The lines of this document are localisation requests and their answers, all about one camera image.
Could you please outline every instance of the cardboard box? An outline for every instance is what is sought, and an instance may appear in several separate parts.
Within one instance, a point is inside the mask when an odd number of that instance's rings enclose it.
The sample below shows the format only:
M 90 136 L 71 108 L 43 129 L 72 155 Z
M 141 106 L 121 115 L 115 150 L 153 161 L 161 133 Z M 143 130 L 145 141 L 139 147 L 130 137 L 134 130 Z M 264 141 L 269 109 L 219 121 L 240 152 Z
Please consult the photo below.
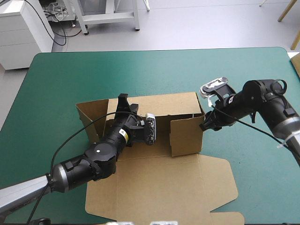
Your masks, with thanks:
M 86 211 L 136 225 L 161 220 L 176 220 L 180 225 L 243 225 L 238 212 L 210 213 L 236 199 L 238 191 L 226 160 L 198 154 L 204 112 L 196 93 L 129 97 L 128 101 L 139 104 L 139 115 L 156 116 L 157 141 L 152 146 L 126 147 L 115 174 L 89 182 Z M 117 102 L 106 99 L 76 106 L 86 125 L 114 112 Z M 113 118 L 108 116 L 87 129 L 91 143 L 99 140 Z
M 293 56 L 291 58 L 291 62 L 294 65 L 294 68 L 295 68 L 298 76 L 300 77 L 300 53 L 298 53 L 297 55 Z

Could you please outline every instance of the white drawer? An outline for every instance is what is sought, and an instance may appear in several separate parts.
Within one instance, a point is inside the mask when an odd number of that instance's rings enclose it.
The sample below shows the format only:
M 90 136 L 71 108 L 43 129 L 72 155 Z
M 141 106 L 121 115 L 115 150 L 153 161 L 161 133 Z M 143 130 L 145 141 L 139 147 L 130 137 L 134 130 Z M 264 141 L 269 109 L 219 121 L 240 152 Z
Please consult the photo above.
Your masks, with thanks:
M 38 53 L 36 43 L 0 46 L 0 63 L 5 69 L 28 68 Z
M 21 15 L 2 16 L 0 17 L 0 32 L 9 30 L 28 29 Z
M 30 30 L 0 32 L 0 46 L 35 43 Z

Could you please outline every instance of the gray floor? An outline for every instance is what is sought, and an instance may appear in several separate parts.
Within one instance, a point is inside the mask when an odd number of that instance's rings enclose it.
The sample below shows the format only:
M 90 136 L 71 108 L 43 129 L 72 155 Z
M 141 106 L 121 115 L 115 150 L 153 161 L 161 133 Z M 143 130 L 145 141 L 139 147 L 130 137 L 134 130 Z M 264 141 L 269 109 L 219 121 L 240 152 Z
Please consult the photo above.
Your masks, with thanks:
M 89 35 L 68 39 L 54 52 L 130 51 L 198 48 L 236 48 L 290 45 L 300 29 L 300 3 L 286 18 L 277 18 L 289 0 L 150 0 L 147 12 L 139 0 L 141 30 L 133 22 L 89 26 Z M 86 14 L 104 10 L 101 0 L 82 1 Z M 132 8 L 131 0 L 122 0 L 119 11 Z M 79 30 L 65 23 L 67 33 Z M 0 128 L 26 75 L 26 69 L 5 71 L 0 66 Z

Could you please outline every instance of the white cabinet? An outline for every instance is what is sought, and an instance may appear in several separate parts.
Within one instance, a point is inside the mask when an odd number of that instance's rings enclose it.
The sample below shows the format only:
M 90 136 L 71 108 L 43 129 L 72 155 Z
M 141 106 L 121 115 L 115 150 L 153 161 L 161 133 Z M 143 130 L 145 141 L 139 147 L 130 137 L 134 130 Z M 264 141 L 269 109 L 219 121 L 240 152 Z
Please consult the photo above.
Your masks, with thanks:
M 54 34 L 38 0 L 28 0 Z M 32 7 L 23 0 L 0 6 L 0 63 L 5 69 L 27 68 L 38 53 L 49 53 L 53 41 Z

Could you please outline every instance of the black cable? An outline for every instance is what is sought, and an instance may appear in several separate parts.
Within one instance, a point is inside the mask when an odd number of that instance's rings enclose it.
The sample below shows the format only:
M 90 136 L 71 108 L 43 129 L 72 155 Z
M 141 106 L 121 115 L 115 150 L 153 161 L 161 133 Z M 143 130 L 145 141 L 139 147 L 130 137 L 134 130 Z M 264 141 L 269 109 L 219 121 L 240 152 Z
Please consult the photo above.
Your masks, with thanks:
M 51 37 L 51 35 L 50 35 L 48 29 L 46 28 L 46 26 L 45 26 L 45 24 L 44 24 L 44 21 L 42 20 L 41 16 L 38 14 L 37 10 L 33 7 L 33 5 L 32 5 L 30 2 L 28 2 L 27 0 L 24 0 L 24 1 L 27 2 L 27 3 L 33 8 L 33 10 L 36 12 L 36 14 L 38 15 L 39 19 L 41 20 L 41 22 L 42 22 L 42 24 L 43 24 L 45 30 L 47 31 L 49 37 L 52 39 L 52 41 L 53 41 L 54 43 L 56 43 L 57 45 L 64 46 L 64 45 L 67 43 L 67 38 L 65 38 L 65 43 L 64 43 L 64 44 L 60 44 L 60 43 L 56 42 L 56 41 L 54 40 L 54 38 Z
M 49 11 L 46 11 L 46 10 L 44 10 L 44 13 L 48 13 L 48 15 L 46 15 L 47 18 L 50 17 L 50 16 L 55 16 L 53 13 L 50 13 Z M 58 33 L 54 32 L 54 31 L 53 31 L 53 33 L 56 34 L 56 35 L 58 35 L 58 36 L 64 37 L 64 38 L 71 38 L 71 37 L 75 37 L 75 36 L 77 36 L 78 34 L 80 34 L 81 31 L 82 31 L 82 30 L 78 31 L 78 33 L 73 34 L 73 35 L 66 35 L 65 32 L 64 32 L 65 35 L 58 34 Z
M 53 31 L 53 33 L 56 34 L 56 35 L 58 35 L 58 36 L 61 36 L 61 37 L 71 38 L 71 37 L 75 37 L 75 36 L 77 36 L 78 34 L 80 34 L 81 31 L 82 31 L 82 30 L 78 31 L 78 33 L 76 33 L 76 34 L 73 34 L 73 35 L 67 35 L 67 36 L 64 36 L 64 35 L 55 33 L 54 31 Z
M 100 116 L 99 118 L 93 120 L 91 123 L 89 123 L 88 125 L 84 126 L 84 127 L 81 128 L 80 130 L 78 130 L 77 132 L 75 132 L 73 135 L 71 135 L 71 136 L 70 136 L 70 137 L 69 137 L 62 145 L 60 145 L 60 146 L 58 147 L 58 149 L 55 151 L 55 153 L 54 153 L 54 155 L 53 155 L 53 157 L 52 157 L 52 160 L 51 160 L 51 169 L 50 169 L 50 179 L 49 179 L 49 180 L 51 180 L 52 175 L 53 175 L 52 172 L 53 172 L 53 168 L 54 168 L 54 165 L 53 165 L 53 164 L 54 164 L 54 161 L 55 161 L 55 157 L 57 156 L 57 154 L 59 153 L 59 151 L 62 149 L 62 147 L 64 147 L 64 146 L 67 144 L 68 141 L 70 141 L 73 137 L 75 137 L 77 134 L 79 134 L 80 132 L 82 132 L 85 128 L 89 127 L 90 125 L 92 125 L 93 123 L 97 122 L 98 120 L 100 120 L 100 119 L 102 119 L 102 118 L 104 118 L 104 117 L 106 117 L 106 116 L 113 115 L 113 114 L 131 114 L 131 115 L 134 115 L 134 116 L 136 116 L 136 117 L 142 118 L 141 116 L 139 116 L 139 115 L 137 115 L 137 114 L 135 114 L 135 113 L 133 113 L 133 112 L 110 112 L 110 113 L 108 113 L 108 114 L 105 114 L 105 115 Z M 33 214 L 34 214 L 34 212 L 36 211 L 36 209 L 37 209 L 37 207 L 38 207 L 38 204 L 39 204 L 39 202 L 41 201 L 41 199 L 42 199 L 42 197 L 43 197 L 43 195 L 44 195 L 44 193 L 45 193 L 45 191 L 47 190 L 48 187 L 49 187 L 49 182 L 47 183 L 47 185 L 45 186 L 45 188 L 44 188 L 43 191 L 41 192 L 40 196 L 38 197 L 37 202 L 36 202 L 36 204 L 34 205 L 32 211 L 31 211 L 31 214 L 30 214 L 30 216 L 29 216 L 29 218 L 28 218 L 28 220 L 27 220 L 26 225 L 29 225 L 29 223 L 30 223 L 30 221 L 31 221 L 31 219 L 32 219 L 32 217 L 33 217 Z
M 241 124 L 243 124 L 243 125 L 246 125 L 247 127 L 250 127 L 250 128 L 252 128 L 252 129 L 254 129 L 254 130 L 257 130 L 257 131 L 259 131 L 259 132 L 261 132 L 261 133 L 263 133 L 263 134 L 269 136 L 270 138 L 272 138 L 273 140 L 275 140 L 275 141 L 278 142 L 279 144 L 283 144 L 280 140 L 278 140 L 278 139 L 277 139 L 276 137 L 274 137 L 273 135 L 271 135 L 271 134 L 269 134 L 269 133 L 267 133 L 267 132 L 265 132 L 265 131 L 263 131 L 263 130 L 257 128 L 257 127 L 254 127 L 254 126 L 252 126 L 252 125 L 250 125 L 250 124 L 247 124 L 247 123 L 245 123 L 245 122 L 243 122 L 243 121 L 241 121 L 241 120 L 239 120 L 239 119 L 237 119 L 237 118 L 235 118 L 235 117 L 233 117 L 233 116 L 230 116 L 230 115 L 228 115 L 227 113 L 225 113 L 225 112 L 223 112 L 223 111 L 217 109 L 217 108 L 214 107 L 213 105 L 212 105 L 212 107 L 213 107 L 215 110 L 217 110 L 219 113 L 222 113 L 223 115 L 229 117 L 230 119 L 235 120 L 235 121 L 237 121 L 237 122 L 239 122 L 239 123 L 241 123 Z M 284 146 L 285 148 L 287 148 L 288 150 L 290 150 L 289 147 L 288 147 L 286 144 L 284 144 L 283 146 Z
M 28 220 L 27 220 L 27 222 L 26 222 L 26 225 L 29 225 L 29 223 L 30 223 L 30 221 L 31 221 L 31 219 L 32 219 L 32 217 L 33 217 L 33 214 L 34 214 L 34 212 L 36 211 L 36 209 L 37 209 L 37 207 L 38 207 L 38 204 L 39 204 L 39 202 L 41 201 L 42 197 L 44 196 L 44 193 L 46 192 L 46 190 L 47 190 L 48 187 L 49 187 L 49 183 L 46 184 L 46 186 L 44 187 L 44 189 L 43 189 L 43 191 L 41 192 L 40 196 L 38 197 L 37 202 L 35 203 L 35 205 L 34 205 L 32 211 L 31 211 L 31 213 L 30 213 L 30 216 L 28 217 Z

